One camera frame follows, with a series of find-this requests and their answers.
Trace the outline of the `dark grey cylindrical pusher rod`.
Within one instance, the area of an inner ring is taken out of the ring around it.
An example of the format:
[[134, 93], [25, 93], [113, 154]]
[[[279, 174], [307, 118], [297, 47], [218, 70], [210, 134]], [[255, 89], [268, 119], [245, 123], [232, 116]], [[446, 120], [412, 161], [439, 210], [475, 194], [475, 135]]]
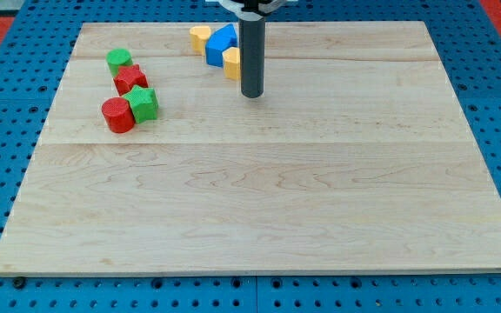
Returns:
[[241, 92], [257, 98], [264, 93], [265, 18], [250, 11], [238, 16]]

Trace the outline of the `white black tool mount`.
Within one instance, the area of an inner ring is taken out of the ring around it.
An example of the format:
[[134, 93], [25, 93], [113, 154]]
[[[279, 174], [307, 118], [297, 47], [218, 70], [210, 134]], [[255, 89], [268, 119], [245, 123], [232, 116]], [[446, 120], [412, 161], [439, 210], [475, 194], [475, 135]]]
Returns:
[[238, 17], [245, 14], [264, 17], [282, 7], [297, 5], [297, 0], [205, 0], [205, 5], [222, 7]]

